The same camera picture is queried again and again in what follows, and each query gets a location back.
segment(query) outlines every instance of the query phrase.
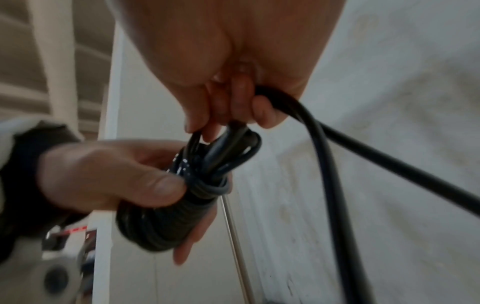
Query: blurry background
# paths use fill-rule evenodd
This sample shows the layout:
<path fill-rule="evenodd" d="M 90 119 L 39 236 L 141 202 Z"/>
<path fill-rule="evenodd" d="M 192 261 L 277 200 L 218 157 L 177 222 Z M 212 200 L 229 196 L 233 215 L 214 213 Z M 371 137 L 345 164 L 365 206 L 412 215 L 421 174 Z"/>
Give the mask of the blurry background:
<path fill-rule="evenodd" d="M 97 138 L 114 27 L 104 1 L 0 0 L 0 119 L 52 106 Z"/>

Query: ceiling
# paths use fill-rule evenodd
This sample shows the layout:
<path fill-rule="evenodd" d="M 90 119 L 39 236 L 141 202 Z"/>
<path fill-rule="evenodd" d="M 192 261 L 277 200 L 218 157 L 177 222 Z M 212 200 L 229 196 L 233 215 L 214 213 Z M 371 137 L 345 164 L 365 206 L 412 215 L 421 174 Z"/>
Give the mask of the ceiling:
<path fill-rule="evenodd" d="M 58 72 L 74 74 L 71 79 L 76 82 L 79 130 L 95 137 L 104 90 L 109 82 L 115 22 L 104 1 L 73 0 L 72 7 L 68 18 L 60 22 L 73 23 L 75 46 L 69 52 L 74 52 L 74 68 L 60 68 Z M 47 85 L 50 75 L 43 69 L 46 60 L 39 53 L 38 40 L 36 43 L 38 31 L 33 30 L 31 22 L 36 12 L 32 8 L 29 10 L 27 0 L 0 0 L 2 118 L 21 113 L 49 113 L 52 90 L 59 89 Z"/>

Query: person's left hand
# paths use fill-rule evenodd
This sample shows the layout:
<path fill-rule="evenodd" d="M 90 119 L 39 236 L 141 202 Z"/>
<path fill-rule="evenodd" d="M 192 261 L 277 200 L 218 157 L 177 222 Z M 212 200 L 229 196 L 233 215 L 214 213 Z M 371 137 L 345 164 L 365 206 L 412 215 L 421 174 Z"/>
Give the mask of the person's left hand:
<path fill-rule="evenodd" d="M 179 201 L 187 188 L 182 178 L 159 168 L 169 167 L 184 145 L 167 140 L 60 145 L 41 156 L 37 184 L 51 203 L 82 213 L 116 210 L 120 200 L 150 208 L 168 206 Z M 187 260 L 216 215 L 217 205 L 174 249 L 176 264 Z"/>

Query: concrete wall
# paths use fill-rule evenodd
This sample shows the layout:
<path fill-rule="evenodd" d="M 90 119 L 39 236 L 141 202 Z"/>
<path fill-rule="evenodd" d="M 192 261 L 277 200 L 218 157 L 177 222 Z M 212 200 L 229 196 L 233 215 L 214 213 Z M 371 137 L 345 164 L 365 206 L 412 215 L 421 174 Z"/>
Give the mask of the concrete wall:
<path fill-rule="evenodd" d="M 132 44 L 117 29 L 105 136 L 187 139 L 183 129 L 184 115 L 179 104 L 147 70 Z M 127 242 L 112 222 L 111 214 L 104 215 L 101 221 L 108 223 L 109 228 L 99 228 L 99 233 L 110 232 L 110 238 L 102 241 L 97 258 L 106 252 L 110 256 L 102 264 L 102 277 L 98 281 L 101 286 L 94 290 L 101 290 L 101 294 L 98 301 L 94 295 L 95 304 L 244 302 L 221 211 L 182 267 L 174 266 L 171 252 L 151 254 Z"/>
<path fill-rule="evenodd" d="M 321 121 L 480 194 L 480 2 L 349 1 L 302 102 Z M 288 120 L 234 174 L 269 300 L 339 303 L 315 155 Z M 378 303 L 479 303 L 480 221 L 332 145 Z"/>

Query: human hand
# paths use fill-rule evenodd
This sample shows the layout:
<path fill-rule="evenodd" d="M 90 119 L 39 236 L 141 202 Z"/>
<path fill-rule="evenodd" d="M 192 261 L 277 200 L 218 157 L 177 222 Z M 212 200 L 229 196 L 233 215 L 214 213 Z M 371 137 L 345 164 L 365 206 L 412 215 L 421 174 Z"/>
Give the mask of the human hand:
<path fill-rule="evenodd" d="M 299 98 L 344 0 L 109 0 L 146 64 L 180 102 L 185 130 L 213 140 L 235 119 L 278 125 L 255 85 Z"/>
<path fill-rule="evenodd" d="M 186 191 L 184 180 L 166 168 L 185 144 L 166 140 L 97 141 L 65 144 L 41 156 L 37 183 L 53 204 L 82 213 L 116 210 L 120 200 L 142 207 L 176 203 Z M 183 264 L 217 215 L 217 206 L 173 251 Z"/>

